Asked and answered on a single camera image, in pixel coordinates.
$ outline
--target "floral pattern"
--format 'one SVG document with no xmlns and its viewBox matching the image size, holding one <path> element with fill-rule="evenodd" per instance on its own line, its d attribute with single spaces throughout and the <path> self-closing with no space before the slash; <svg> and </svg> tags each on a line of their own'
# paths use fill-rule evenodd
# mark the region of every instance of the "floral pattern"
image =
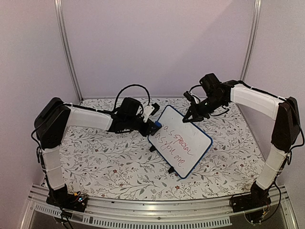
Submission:
<svg viewBox="0 0 305 229">
<path fill-rule="evenodd" d="M 182 98 L 154 98 L 152 102 L 161 107 L 153 121 L 168 104 L 183 114 L 189 106 Z M 113 104 L 114 99 L 82 102 L 105 110 L 112 110 Z M 132 200 L 213 198 L 249 191 L 262 171 L 264 159 L 238 107 L 230 104 L 229 108 L 222 116 L 195 123 L 213 139 L 213 145 L 186 179 L 169 174 L 169 165 L 157 151 L 149 151 L 147 138 L 136 131 L 113 134 L 70 127 L 60 150 L 69 191 Z"/>
</svg>

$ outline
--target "whiteboard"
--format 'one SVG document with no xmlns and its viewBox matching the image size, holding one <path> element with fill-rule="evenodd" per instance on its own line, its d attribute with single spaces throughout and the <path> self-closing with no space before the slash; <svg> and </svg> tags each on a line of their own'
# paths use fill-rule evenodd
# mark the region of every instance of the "whiteboard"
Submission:
<svg viewBox="0 0 305 229">
<path fill-rule="evenodd" d="M 213 140 L 193 123 L 183 123 L 183 115 L 168 105 L 158 122 L 162 128 L 148 141 L 173 166 L 176 173 L 186 178 L 211 147 Z"/>
<path fill-rule="evenodd" d="M 254 2 L 62 1 L 82 95 L 115 97 L 139 83 L 154 96 L 182 96 L 208 73 L 222 82 L 238 80 Z M 146 96 L 136 87 L 123 95 Z"/>
</svg>

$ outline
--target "robotic arm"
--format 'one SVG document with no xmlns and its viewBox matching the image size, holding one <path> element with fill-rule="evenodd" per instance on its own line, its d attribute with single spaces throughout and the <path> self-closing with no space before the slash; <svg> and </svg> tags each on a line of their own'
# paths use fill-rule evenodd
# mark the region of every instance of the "robotic arm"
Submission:
<svg viewBox="0 0 305 229">
<path fill-rule="evenodd" d="M 251 187 L 251 193 L 232 198 L 234 212 L 270 204 L 268 190 L 282 172 L 289 159 L 291 146 L 301 130 L 296 99 L 276 97 L 249 87 L 242 81 L 230 80 L 222 83 L 213 73 L 204 76 L 200 80 L 200 85 L 207 98 L 200 102 L 191 92 L 185 92 L 184 96 L 191 105 L 183 122 L 200 122 L 208 119 L 215 109 L 228 106 L 230 102 L 248 106 L 275 120 L 271 150 L 260 176 Z"/>
<path fill-rule="evenodd" d="M 143 105 L 136 99 L 124 98 L 122 105 L 114 111 L 65 104 L 53 98 L 35 119 L 38 139 L 38 160 L 46 175 L 49 187 L 47 203 L 60 208 L 84 212 L 86 196 L 69 194 L 64 183 L 60 163 L 60 144 L 69 126 L 98 128 L 108 132 L 125 133 L 137 130 L 141 135 L 154 134 L 161 126 L 149 119 L 159 110 L 158 104 Z"/>
</svg>

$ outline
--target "table surface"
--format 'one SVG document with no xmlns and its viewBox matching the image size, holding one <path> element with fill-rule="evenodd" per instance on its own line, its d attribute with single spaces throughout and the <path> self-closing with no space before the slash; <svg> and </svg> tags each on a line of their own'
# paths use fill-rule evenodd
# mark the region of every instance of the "table surface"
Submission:
<svg viewBox="0 0 305 229">
<path fill-rule="evenodd" d="M 146 104 L 147 99 L 138 99 Z M 160 110 L 170 104 L 185 114 L 184 98 L 153 98 Z M 112 110 L 114 99 L 88 99 L 82 105 Z M 213 145 L 186 179 L 168 174 L 169 165 L 157 151 L 150 152 L 146 137 L 134 131 L 113 134 L 99 129 L 70 127 L 60 150 L 62 172 L 69 191 L 94 197 L 132 200 L 184 200 L 214 198 L 249 191 L 261 173 L 264 158 L 240 113 L 230 111 L 195 123 Z"/>
</svg>

